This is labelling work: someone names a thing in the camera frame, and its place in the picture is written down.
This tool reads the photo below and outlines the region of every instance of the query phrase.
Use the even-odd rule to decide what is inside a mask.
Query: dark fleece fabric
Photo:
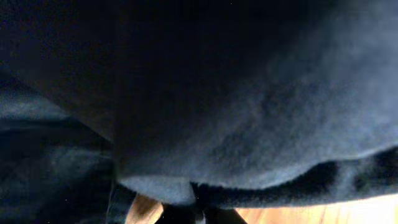
[[[1,68],[175,205],[393,194],[398,2],[3,1]]]

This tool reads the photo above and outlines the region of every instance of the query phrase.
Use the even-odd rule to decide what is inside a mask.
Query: navy fabric
[[[111,142],[129,189],[202,207],[396,193],[395,0],[0,4],[1,68]]]
[[[0,73],[0,223],[124,224],[110,144]]]

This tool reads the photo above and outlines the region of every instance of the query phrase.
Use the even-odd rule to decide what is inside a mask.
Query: wooden floor
[[[398,195],[314,207],[237,211],[249,224],[398,224]],[[159,203],[139,196],[126,224],[153,224],[161,214]]]

